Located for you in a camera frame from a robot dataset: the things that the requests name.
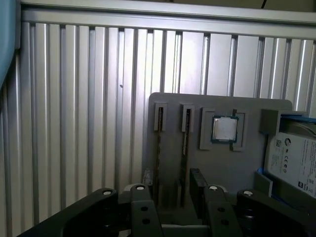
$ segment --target screw hole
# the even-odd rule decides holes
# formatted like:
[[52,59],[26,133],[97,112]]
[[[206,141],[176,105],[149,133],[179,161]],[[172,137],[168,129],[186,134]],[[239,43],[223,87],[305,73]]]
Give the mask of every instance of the screw hole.
[[136,187],[136,189],[137,189],[137,190],[144,190],[145,187],[144,187],[143,185],[139,185],[139,186]]
[[228,221],[228,220],[225,220],[225,219],[222,220],[221,223],[222,223],[222,225],[224,225],[224,226],[229,225],[229,221]]
[[149,219],[143,219],[143,224],[144,225],[147,225],[147,224],[149,224],[150,223],[150,220]]

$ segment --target metal bar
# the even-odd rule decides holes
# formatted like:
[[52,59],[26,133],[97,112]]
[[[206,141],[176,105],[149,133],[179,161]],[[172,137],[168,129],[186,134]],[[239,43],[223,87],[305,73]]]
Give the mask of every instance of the metal bar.
[[174,70],[174,59],[176,57],[176,32],[166,32],[166,55],[165,55],[165,66],[164,66],[164,92],[173,92],[173,70]]
[[286,61],[286,39],[275,39],[273,47],[272,71],[270,75],[270,99],[282,98],[282,85]]
[[49,26],[50,215],[60,211],[60,27]]
[[200,94],[203,41],[202,33],[183,32],[180,93]]
[[146,68],[147,30],[138,30],[137,68],[135,88],[135,118],[133,121],[132,177],[131,183],[139,183],[142,173],[144,104],[145,104],[145,68]]
[[77,27],[66,26],[65,81],[65,189],[66,206],[76,201],[77,190]]
[[48,124],[48,65],[47,65],[47,25],[36,24],[35,35],[35,93],[36,93],[36,143],[39,182],[39,221],[49,217],[48,213],[48,159],[49,159],[49,124]]
[[106,144],[105,144],[105,187],[114,188],[115,181],[115,140],[116,140],[116,103],[118,85],[119,30],[108,29],[108,74],[106,89]]
[[78,189],[76,199],[88,194],[88,90],[89,90],[89,27],[79,26],[78,55]]
[[8,222],[6,212],[6,192],[5,192],[5,159],[4,159],[4,139],[3,139],[3,112],[0,113],[0,235],[9,236],[6,224]]
[[234,96],[254,97],[258,42],[258,37],[238,37]]
[[269,96],[270,74],[273,53],[273,38],[265,38],[263,49],[262,73],[260,84],[260,98],[267,99]]
[[145,29],[164,29],[171,31],[186,32],[209,32],[215,34],[230,34],[244,36],[261,36],[273,38],[305,39],[314,40],[316,32],[314,27],[291,25],[282,27],[278,24],[265,24],[258,22],[227,22],[223,20],[201,20],[194,18],[168,18],[160,16],[127,16],[122,14],[99,14],[85,12],[82,17],[81,12],[77,11],[54,11],[54,10],[34,10],[26,9],[23,11],[23,21],[30,23],[69,24],[69,25],[95,25],[126,28],[145,28]]
[[271,11],[248,8],[230,8],[216,6],[187,5],[159,2],[130,2],[130,1],[97,1],[97,0],[21,0],[25,6],[41,6],[70,8],[80,10],[99,9],[108,12],[147,13],[154,15],[195,16],[198,18],[212,18],[225,20],[263,21],[278,23],[316,24],[315,14],[307,12]]
[[130,183],[131,138],[132,138],[132,86],[134,61],[134,30],[125,29],[124,73],[122,98],[122,155],[119,167],[119,188],[121,192]]
[[231,35],[211,34],[207,95],[227,96],[231,43]]
[[288,65],[287,85],[285,98],[290,100],[293,104],[295,101],[296,81],[298,76],[298,66],[300,59],[301,40],[293,39],[290,51],[290,60]]
[[30,24],[22,23],[23,40],[21,41],[21,129],[23,156],[23,206],[24,228],[33,226],[33,167],[32,167],[32,121],[31,121],[31,48]]
[[160,92],[163,31],[154,31],[152,93]]
[[95,68],[94,68],[94,121],[92,191],[103,186],[104,177],[104,118],[105,118],[105,40],[106,29],[95,28]]
[[307,103],[307,91],[309,84],[309,74],[312,61],[313,41],[303,40],[297,75],[297,87],[294,101],[294,110],[304,111]]

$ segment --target metal panel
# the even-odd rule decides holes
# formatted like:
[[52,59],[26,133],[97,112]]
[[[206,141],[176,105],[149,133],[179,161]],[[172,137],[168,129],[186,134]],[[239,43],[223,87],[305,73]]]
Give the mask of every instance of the metal panel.
[[115,184],[115,144],[116,144],[116,101],[118,83],[118,28],[109,28],[109,52],[107,75],[106,146],[105,146],[105,187]]
[[260,84],[260,98],[268,98],[270,86],[270,74],[272,67],[273,38],[265,38],[263,49],[262,73]]
[[207,95],[227,95],[232,36],[211,34]]
[[257,69],[258,37],[240,36],[237,40],[234,96],[253,97]]
[[300,59],[300,47],[301,41],[299,39],[292,40],[288,74],[285,72],[285,75],[287,74],[287,88],[285,98],[293,102],[295,100],[296,81],[298,76],[298,66]]
[[21,74],[25,76],[21,83],[21,133],[23,157],[23,207],[24,228],[33,226],[33,166],[32,166],[32,121],[31,121],[31,74],[30,74],[30,24],[23,23],[26,40],[22,41]]
[[122,153],[119,167],[118,190],[130,184],[131,178],[131,138],[132,138],[132,84],[133,84],[133,54],[134,30],[125,29],[124,35],[124,69],[122,98]]
[[202,33],[183,32],[180,93],[200,94],[203,37]]
[[0,235],[7,236],[7,213],[5,192],[5,164],[4,164],[4,139],[3,139],[3,113],[0,114]]
[[105,108],[105,39],[106,29],[95,28],[94,120],[92,154],[92,192],[101,188],[104,174],[104,108]]
[[195,19],[188,18],[171,18],[141,15],[134,17],[127,15],[122,17],[121,14],[100,14],[99,12],[75,12],[75,11],[52,11],[27,9],[24,11],[24,20],[27,22],[50,22],[54,24],[69,24],[69,25],[103,25],[112,27],[126,28],[148,28],[148,29],[166,29],[178,30],[185,32],[212,32],[217,34],[231,35],[247,35],[261,37],[280,37],[290,39],[307,39],[316,38],[316,32],[312,26],[297,26],[282,27],[278,24],[265,24],[262,22],[243,22],[237,21],[228,22],[223,19]]
[[60,28],[49,26],[49,215],[60,211]]
[[48,75],[47,75],[47,25],[36,24],[35,34],[36,72],[35,72],[35,107],[36,107],[36,143],[39,183],[39,221],[49,217],[48,213],[48,169],[49,169],[49,111],[48,111]]
[[64,78],[65,102],[62,104],[65,115],[65,135],[63,143],[65,159],[65,205],[66,207],[76,201],[76,156],[77,156],[77,27],[66,26],[66,77]]
[[313,41],[303,40],[301,43],[301,53],[297,75],[297,90],[293,105],[294,109],[298,111],[304,111],[306,108],[312,51]]
[[275,39],[272,71],[270,78],[270,99],[281,99],[285,73],[286,39]]
[[78,55],[78,196],[88,194],[88,77],[89,77],[89,28],[79,26]]
[[137,34],[137,68],[135,90],[135,118],[133,132],[132,178],[131,183],[141,179],[144,134],[144,101],[145,101],[145,67],[147,30],[138,30]]
[[[1,95],[0,231],[15,236],[95,189],[140,182],[153,92],[287,98],[316,116],[316,23],[179,9],[190,17],[23,11],[23,47]],[[279,24],[294,18],[310,25]]]

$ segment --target vertical ridge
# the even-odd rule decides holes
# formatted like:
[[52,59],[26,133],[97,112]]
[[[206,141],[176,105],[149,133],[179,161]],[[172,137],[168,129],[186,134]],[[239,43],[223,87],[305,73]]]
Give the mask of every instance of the vertical ridge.
[[116,165],[116,103],[119,59],[119,30],[109,28],[107,54],[107,88],[106,88],[106,144],[105,144],[105,187],[115,187]]
[[120,167],[122,155],[122,107],[123,107],[123,71],[124,71],[124,29],[118,30],[118,83],[116,104],[116,141],[115,141],[115,189],[120,186]]
[[106,29],[95,28],[95,68],[94,68],[94,121],[93,121],[93,155],[92,191],[104,185],[104,116],[105,116],[105,40]]
[[5,190],[5,157],[4,157],[4,140],[3,140],[3,112],[0,112],[0,235],[7,235],[7,218],[6,211],[6,190]]
[[274,40],[272,70],[270,74],[269,98],[282,98],[282,84],[284,83],[285,61],[287,52],[286,39]]
[[211,34],[207,68],[207,95],[227,96],[229,85],[232,36]]
[[39,182],[39,221],[49,217],[48,213],[48,79],[47,79],[47,25],[36,23],[36,126]]
[[290,69],[290,63],[291,63],[291,55],[294,55],[294,53],[292,53],[292,45],[295,39],[293,40],[286,40],[286,45],[285,45],[285,56],[284,56],[284,65],[283,65],[283,78],[282,78],[282,82],[281,82],[281,96],[276,98],[276,99],[284,99],[286,98],[286,91],[287,91],[287,85],[288,85],[288,80],[289,80],[289,69]]
[[270,75],[272,69],[272,55],[273,55],[273,38],[264,38],[264,49],[261,52],[263,55],[262,59],[262,72],[261,80],[258,83],[259,88],[259,97],[267,99],[269,97],[269,88],[270,88]]
[[64,81],[65,101],[65,188],[66,207],[76,201],[76,161],[77,161],[77,26],[66,25],[66,77]]
[[49,26],[49,215],[60,211],[60,27]]
[[303,40],[301,42],[300,60],[298,65],[297,86],[295,91],[294,109],[303,111],[307,104],[307,92],[309,84],[309,73],[312,61],[313,41]]
[[154,30],[153,63],[152,63],[152,93],[160,92],[163,31]]
[[227,96],[233,96],[233,94],[234,94],[236,58],[237,58],[237,43],[238,43],[238,37],[236,37],[236,36],[232,37],[231,53],[230,53],[230,60],[229,60]]
[[9,153],[9,129],[8,129],[8,105],[7,85],[2,86],[1,117],[3,122],[3,156],[4,156],[4,187],[5,187],[5,212],[6,212],[6,236],[12,237],[12,194],[11,194],[11,164]]
[[175,68],[175,43],[176,32],[167,31],[165,34],[165,64],[164,64],[164,89],[165,93],[172,93],[173,87],[173,70]]
[[95,28],[89,28],[89,85],[88,85],[88,161],[87,161],[87,192],[92,192],[93,182],[93,131],[94,131],[94,81],[95,81]]
[[89,92],[89,27],[79,26],[78,55],[78,180],[77,197],[81,199],[87,193],[88,164],[88,92]]
[[259,37],[238,37],[235,81],[233,87],[234,96],[254,96],[258,43]]
[[60,27],[60,209],[66,208],[66,150],[65,150],[65,139],[66,139],[66,109],[64,103],[66,101],[66,80],[67,80],[67,60],[66,60],[66,26]]
[[31,110],[31,46],[30,24],[22,23],[21,41],[21,136],[22,136],[22,160],[23,160],[23,209],[24,229],[33,226],[33,167],[32,167],[32,110]]
[[183,32],[182,34],[180,93],[200,93],[203,41],[203,33]]
[[131,135],[132,135],[132,79],[134,56],[134,30],[125,29],[124,37],[124,68],[122,95],[122,154],[119,167],[118,191],[130,184],[131,180]]
[[301,40],[293,39],[288,42],[287,58],[285,60],[284,77],[286,83],[285,99],[290,100],[293,105],[295,104],[296,83],[298,77],[298,66],[300,60]]
[[33,183],[33,224],[40,222],[39,206],[39,169],[37,159],[37,128],[36,128],[36,28],[30,25],[30,77],[31,77],[31,143],[32,143],[32,183]]
[[315,73],[316,73],[316,44],[314,41],[310,74],[309,74],[309,84],[308,84],[308,90],[307,90],[307,102],[306,102],[306,108],[305,108],[305,111],[307,111],[307,114],[310,117],[311,117],[311,110],[312,110],[312,104],[313,104],[312,98],[313,98],[313,86],[315,82]]
[[138,30],[137,67],[135,83],[135,103],[133,120],[132,178],[131,183],[140,183],[142,174],[144,104],[145,104],[145,67],[146,67],[147,30]]
[[202,55],[202,71],[201,71],[201,86],[200,95],[207,94],[207,78],[208,78],[208,66],[209,66],[209,52],[210,52],[210,38],[208,34],[204,34],[203,41],[203,55]]
[[254,90],[254,95],[253,95],[254,98],[260,97],[264,49],[265,49],[265,39],[259,38],[258,53],[257,53],[257,66],[256,66],[256,78],[255,78],[255,90]]

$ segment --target screw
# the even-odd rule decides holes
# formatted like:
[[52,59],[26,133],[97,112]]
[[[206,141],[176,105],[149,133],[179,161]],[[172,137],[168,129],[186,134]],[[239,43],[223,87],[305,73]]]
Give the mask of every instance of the screw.
[[216,191],[217,187],[216,186],[210,186],[209,189]]
[[103,195],[110,195],[112,193],[112,191],[105,191],[104,193],[103,193]]
[[248,196],[252,196],[253,193],[251,191],[244,191],[243,194],[248,195]]

